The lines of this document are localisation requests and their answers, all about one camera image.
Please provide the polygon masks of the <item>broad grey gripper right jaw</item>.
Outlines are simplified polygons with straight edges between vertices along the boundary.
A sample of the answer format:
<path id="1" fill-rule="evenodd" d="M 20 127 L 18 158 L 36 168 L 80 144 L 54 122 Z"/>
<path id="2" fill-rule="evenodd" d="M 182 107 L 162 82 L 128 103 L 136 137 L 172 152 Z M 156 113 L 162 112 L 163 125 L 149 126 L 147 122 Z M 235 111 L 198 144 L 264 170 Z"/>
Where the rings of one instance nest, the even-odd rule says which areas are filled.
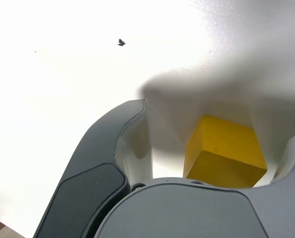
<path id="1" fill-rule="evenodd" d="M 97 238 L 295 238 L 295 136 L 289 170 L 266 186 L 226 189 L 165 182 L 122 199 Z"/>

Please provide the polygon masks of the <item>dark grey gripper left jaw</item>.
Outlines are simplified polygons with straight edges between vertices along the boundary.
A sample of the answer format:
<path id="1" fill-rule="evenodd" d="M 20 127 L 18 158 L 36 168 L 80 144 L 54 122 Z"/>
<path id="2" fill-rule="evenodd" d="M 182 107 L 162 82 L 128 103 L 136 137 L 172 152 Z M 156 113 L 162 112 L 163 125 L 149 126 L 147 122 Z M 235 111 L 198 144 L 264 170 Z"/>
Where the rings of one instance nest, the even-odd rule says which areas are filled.
<path id="1" fill-rule="evenodd" d="M 35 232 L 37 238 L 92 238 L 112 208 L 152 179 L 145 100 L 110 110 L 76 147 Z"/>

